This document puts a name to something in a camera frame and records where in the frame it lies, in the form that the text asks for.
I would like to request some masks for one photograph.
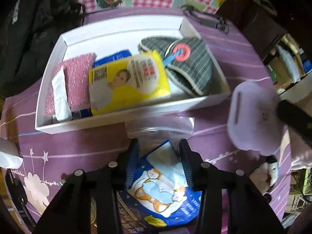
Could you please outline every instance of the open cardboard box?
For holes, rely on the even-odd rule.
[[[138,45],[141,39],[150,36],[200,38],[199,33],[185,17],[168,15],[119,17],[85,25],[62,34],[55,44],[41,81],[35,129],[55,134],[99,127],[138,118],[217,105],[230,95],[230,88],[221,68],[207,47],[214,63],[212,92],[208,96],[191,97],[172,82],[169,82],[172,94],[170,97],[162,99],[161,103],[154,101],[148,103],[148,106],[131,107],[127,110],[56,124],[52,123],[52,117],[45,116],[46,99],[51,86],[53,70],[59,61],[90,52],[96,53],[96,59],[99,59],[123,49],[129,49],[132,54],[138,54]]]

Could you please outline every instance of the purple tablecloth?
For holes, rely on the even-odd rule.
[[[178,9],[124,8],[89,14],[85,24],[120,16],[162,14],[183,15]],[[233,26],[229,35],[201,26],[189,19],[214,54],[233,90],[245,80],[260,86],[273,87],[272,81],[252,45]],[[45,205],[56,195],[62,173],[76,169],[96,170],[116,159],[130,140],[123,123],[80,131],[50,135],[35,130],[35,110],[40,81],[23,93],[9,97],[4,104],[1,137],[18,143],[24,161],[13,172],[25,186],[27,208],[37,221]],[[227,116],[230,97],[213,107],[177,113],[176,116],[195,117],[194,136],[188,142],[192,150],[219,169],[250,172],[260,165],[259,155],[235,148],[227,135]],[[280,166],[280,177],[271,192],[271,207],[281,220],[290,188],[291,148],[288,145]],[[224,223],[223,233],[227,226]]]

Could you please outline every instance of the white rolled tissue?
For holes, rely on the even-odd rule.
[[[0,138],[0,167],[18,169],[23,159],[18,156],[18,149],[15,144]]]

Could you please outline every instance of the purple plastic lid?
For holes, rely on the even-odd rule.
[[[277,117],[280,97],[274,89],[246,81],[232,94],[227,131],[241,150],[255,150],[270,156],[280,148],[284,124]]]

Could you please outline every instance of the clear plastic bag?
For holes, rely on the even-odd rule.
[[[170,140],[173,148],[181,139],[188,139],[194,132],[194,118],[157,116],[126,122],[127,136],[136,138],[139,143],[139,156],[143,156],[166,140]]]

